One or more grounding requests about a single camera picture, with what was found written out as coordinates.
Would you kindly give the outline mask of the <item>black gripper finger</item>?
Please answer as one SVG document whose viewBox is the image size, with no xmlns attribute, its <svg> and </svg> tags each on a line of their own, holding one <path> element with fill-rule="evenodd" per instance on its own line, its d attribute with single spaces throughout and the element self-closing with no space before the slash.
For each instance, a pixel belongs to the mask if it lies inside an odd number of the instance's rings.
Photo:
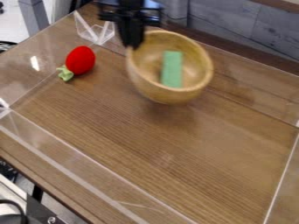
<svg viewBox="0 0 299 224">
<path fill-rule="evenodd" d="M 140 20 L 131 22 L 131 46 L 136 49 L 144 41 L 144 24 Z"/>
<path fill-rule="evenodd" d="M 116 25 L 118 25 L 118 31 L 119 31 L 119 36 L 122 38 L 123 45 L 124 45 L 124 47 L 128 47 L 131 45 L 130 21 L 119 20 Z"/>
</svg>

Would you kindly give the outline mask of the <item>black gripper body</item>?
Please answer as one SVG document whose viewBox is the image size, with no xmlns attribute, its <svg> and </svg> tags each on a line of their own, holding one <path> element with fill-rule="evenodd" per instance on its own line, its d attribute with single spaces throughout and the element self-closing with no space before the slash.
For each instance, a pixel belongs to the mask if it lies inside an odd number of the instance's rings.
<svg viewBox="0 0 299 224">
<path fill-rule="evenodd" d="M 99 19 L 138 19 L 144 25 L 162 23 L 164 6 L 155 0 L 98 0 Z"/>
</svg>

